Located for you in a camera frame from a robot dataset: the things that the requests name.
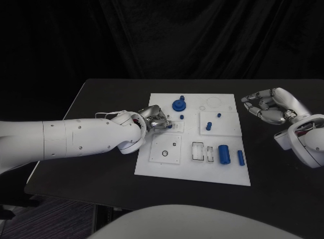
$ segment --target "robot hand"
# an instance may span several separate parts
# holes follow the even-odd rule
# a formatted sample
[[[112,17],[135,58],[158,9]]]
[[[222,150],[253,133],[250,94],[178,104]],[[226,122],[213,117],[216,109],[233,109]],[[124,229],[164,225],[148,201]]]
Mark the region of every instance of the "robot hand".
[[[248,103],[249,100],[255,99],[261,99],[261,108]],[[242,102],[248,111],[271,124],[284,124],[286,120],[295,123],[311,116],[307,107],[282,88],[259,91],[245,96]]]
[[[261,108],[249,100],[259,99]],[[302,163],[311,168],[324,166],[324,115],[309,110],[282,88],[272,88],[242,98],[248,111],[271,124],[291,122],[288,130],[275,134],[284,150],[292,149]]]
[[[103,153],[115,147],[122,154],[132,153],[145,133],[173,124],[157,105],[138,113],[111,114],[118,114],[111,120],[0,121],[0,174],[26,163]]]

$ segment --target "blue cylinder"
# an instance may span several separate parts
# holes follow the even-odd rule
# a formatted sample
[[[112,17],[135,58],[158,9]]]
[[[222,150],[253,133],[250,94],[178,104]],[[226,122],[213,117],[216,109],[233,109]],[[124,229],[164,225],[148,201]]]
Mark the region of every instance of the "blue cylinder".
[[[186,109],[187,105],[186,105],[186,101],[184,101],[184,96],[180,97],[178,100],[174,101],[173,103],[173,109],[174,111],[180,112]]]
[[[212,122],[207,122],[206,130],[210,131],[210,128],[212,128]]]
[[[227,145],[219,146],[219,160],[222,164],[229,164],[232,162]]]
[[[245,166],[245,157],[243,157],[243,152],[242,150],[237,151],[237,154],[239,154],[239,165],[240,166]]]

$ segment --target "table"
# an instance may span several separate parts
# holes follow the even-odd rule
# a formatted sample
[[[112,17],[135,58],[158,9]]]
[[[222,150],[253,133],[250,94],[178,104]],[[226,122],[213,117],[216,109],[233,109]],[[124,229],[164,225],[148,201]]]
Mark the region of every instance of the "table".
[[[284,151],[273,134],[288,128],[248,113],[240,97],[285,88],[314,114],[324,114],[324,81],[89,79],[65,119],[96,112],[138,111],[151,93],[235,94],[252,186],[134,175],[138,152],[40,162],[26,192],[137,210],[164,204],[214,208],[265,222],[307,238],[324,238],[324,167],[308,168]]]

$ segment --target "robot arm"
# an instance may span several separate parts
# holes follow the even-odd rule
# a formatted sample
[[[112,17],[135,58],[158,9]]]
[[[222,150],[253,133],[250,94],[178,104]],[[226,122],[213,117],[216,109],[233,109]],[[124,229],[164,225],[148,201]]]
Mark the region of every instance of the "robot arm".
[[[132,153],[150,129],[170,125],[158,106],[138,113],[122,111],[112,120],[0,121],[0,174],[33,161],[86,156],[114,147]]]
[[[259,99],[261,108],[249,100]],[[284,150],[292,149],[311,168],[324,166],[324,115],[309,110],[282,88],[263,90],[242,98],[248,111],[271,124],[291,122],[288,130],[275,134]]]

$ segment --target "floor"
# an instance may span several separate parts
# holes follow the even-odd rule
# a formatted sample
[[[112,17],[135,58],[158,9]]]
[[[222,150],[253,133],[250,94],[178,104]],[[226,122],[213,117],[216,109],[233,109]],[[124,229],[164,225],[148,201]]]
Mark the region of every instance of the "floor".
[[[0,239],[85,239],[92,234],[93,205],[33,196],[36,208],[17,207],[0,225]]]

